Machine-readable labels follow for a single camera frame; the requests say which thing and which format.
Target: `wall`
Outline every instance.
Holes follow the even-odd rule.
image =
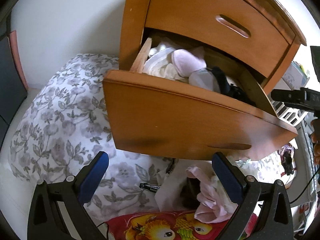
[[[310,46],[320,46],[320,30],[312,15],[301,0],[278,0],[289,12],[307,39],[307,46],[301,45],[294,60],[310,71],[307,87],[320,91],[311,59]]]
[[[125,0],[19,0],[12,11],[29,87],[42,88],[77,53],[119,54]]]

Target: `drawer front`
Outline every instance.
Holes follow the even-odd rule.
[[[116,147],[126,151],[199,160],[222,151],[260,160],[297,134],[260,109],[176,81],[111,70],[103,89]]]
[[[278,30],[243,0],[150,0],[145,26],[212,45],[265,77],[288,47]]]

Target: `floral bedsheet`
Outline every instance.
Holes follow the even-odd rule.
[[[102,89],[103,75],[118,68],[118,58],[78,54],[40,91],[25,112],[11,142],[9,163],[16,177],[35,183],[76,175],[99,151],[109,168],[84,207],[101,221],[134,212],[158,211],[154,193],[139,188],[156,184],[156,173],[170,160],[117,150]]]

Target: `cartoon eye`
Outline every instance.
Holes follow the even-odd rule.
[[[172,236],[172,232],[171,231],[164,233],[164,237],[170,237],[170,236]]]

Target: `pink fabric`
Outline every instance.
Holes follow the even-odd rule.
[[[182,77],[189,77],[192,72],[207,67],[203,47],[195,48],[191,52],[185,49],[175,50],[171,54],[171,60]]]
[[[238,205],[231,202],[216,175],[209,178],[200,168],[189,167],[187,176],[200,181],[201,192],[197,196],[200,205],[195,219],[203,223],[220,223],[231,218]]]

